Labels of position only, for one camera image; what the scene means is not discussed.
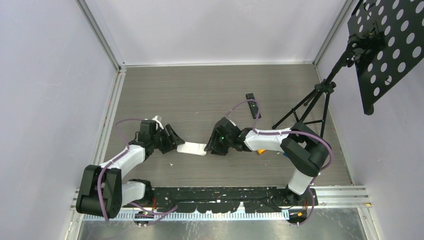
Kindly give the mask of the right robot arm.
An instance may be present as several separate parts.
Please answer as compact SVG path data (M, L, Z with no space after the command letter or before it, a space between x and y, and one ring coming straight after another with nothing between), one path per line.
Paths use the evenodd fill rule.
M222 117L215 124L204 151L225 156L230 148L238 152L268 150L286 155L295 167L285 192L291 205L299 205L305 199L307 188L334 158L331 146L301 122L279 130L240 129L232 120Z

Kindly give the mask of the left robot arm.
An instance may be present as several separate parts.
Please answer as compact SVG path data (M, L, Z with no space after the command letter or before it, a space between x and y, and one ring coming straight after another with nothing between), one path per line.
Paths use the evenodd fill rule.
M162 125L160 117L140 119L134 139L112 159L100 165L88 165L82 174L75 209L80 214L115 218L126 205L148 207L154 200L151 182L123 178L147 160L155 150L162 154L176 150L185 141L170 124Z

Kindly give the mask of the black remote control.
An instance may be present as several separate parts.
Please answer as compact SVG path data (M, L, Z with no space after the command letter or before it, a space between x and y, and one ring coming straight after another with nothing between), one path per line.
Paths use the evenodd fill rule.
M257 103L254 101L255 100L255 96L253 93L247 93L245 95L246 99L247 99L247 103L252 115L253 119L260 119L262 116L259 113L259 107L257 105Z

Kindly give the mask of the white remote control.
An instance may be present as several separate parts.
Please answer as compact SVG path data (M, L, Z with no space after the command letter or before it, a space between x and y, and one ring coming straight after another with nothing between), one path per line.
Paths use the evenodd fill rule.
M181 154L190 154L197 156L205 156L205 143L185 142L184 144L178 145L176 151Z

